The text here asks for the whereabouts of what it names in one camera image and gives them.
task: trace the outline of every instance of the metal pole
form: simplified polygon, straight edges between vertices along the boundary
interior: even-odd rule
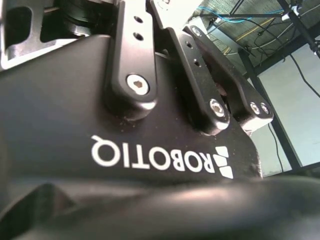
[[[241,4],[243,4],[243,3],[244,3],[244,0],[238,0],[238,2],[232,8],[230,14],[235,14],[236,11],[240,8]]]
[[[290,9],[286,0],[277,0],[281,7],[286,11],[288,10],[288,16],[296,27],[296,29],[301,33],[306,42],[309,44],[310,49],[320,58],[320,45],[316,43],[316,40],[311,36],[306,26],[302,23],[300,18]]]
[[[296,170],[290,170],[286,172],[281,172],[278,174],[275,174],[274,176],[287,176],[287,175],[299,175],[299,176],[305,176],[307,171],[312,171],[314,169],[320,168],[320,162],[316,162],[310,165],[303,166]]]
[[[250,61],[249,55],[243,51],[240,50],[239,51],[239,56],[241,58],[241,61],[243,62],[243,65],[248,73],[248,76],[250,77],[253,86],[255,87],[255,89],[258,91],[258,93],[261,94],[261,96],[270,104],[270,106],[273,108],[274,111],[274,118],[273,121],[271,122],[274,132],[277,135],[279,142],[283,148],[284,154],[286,155],[288,162],[290,163],[290,166],[292,168],[292,170],[298,170],[302,167],[301,161],[286,133],[286,130],[284,128],[284,126],[282,125],[280,118],[277,114],[277,112],[275,111],[274,106],[272,105],[270,98],[263,86],[263,84],[261,83],[260,78],[257,76],[256,72],[255,72],[255,68],[253,66],[253,64]]]

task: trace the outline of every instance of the white wall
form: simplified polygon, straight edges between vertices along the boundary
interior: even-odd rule
[[[306,44],[295,51],[294,58],[306,80],[320,93],[320,59]],[[303,82],[298,69],[288,56],[260,76],[270,100],[304,166],[320,162],[320,99]],[[275,141],[267,126],[253,133],[264,176],[281,171]],[[290,166],[279,145],[285,171]]]

